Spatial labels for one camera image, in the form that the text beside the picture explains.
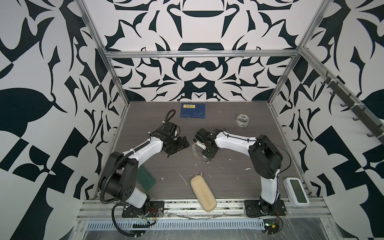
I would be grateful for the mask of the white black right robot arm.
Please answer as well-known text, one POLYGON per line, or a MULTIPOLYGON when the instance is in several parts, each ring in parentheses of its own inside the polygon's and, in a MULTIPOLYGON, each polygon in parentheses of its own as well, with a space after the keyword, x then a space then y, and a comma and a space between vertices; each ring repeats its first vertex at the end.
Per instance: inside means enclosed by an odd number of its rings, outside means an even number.
POLYGON ((258 215, 267 216, 277 213, 279 193, 279 173, 283 155, 278 145, 265 136, 243 137, 231 135, 224 130, 208 132, 201 128, 194 142, 203 149, 202 154, 212 160, 220 149, 228 149, 250 157, 256 173, 261 177, 262 191, 257 204, 251 204, 251 210, 258 215))

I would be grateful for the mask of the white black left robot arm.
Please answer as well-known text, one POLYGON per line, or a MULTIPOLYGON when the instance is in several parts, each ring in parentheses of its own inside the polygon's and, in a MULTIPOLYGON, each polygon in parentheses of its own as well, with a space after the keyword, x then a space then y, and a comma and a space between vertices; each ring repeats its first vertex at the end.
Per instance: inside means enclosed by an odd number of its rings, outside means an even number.
POLYGON ((113 152, 109 156, 98 183, 102 204, 119 203, 137 209, 148 208, 150 197, 136 187, 139 167, 160 152, 169 157, 190 146, 185 136, 179 136, 180 127, 170 122, 175 114, 176 110, 171 109, 162 125, 149 132, 148 139, 141 145, 123 153, 113 152))

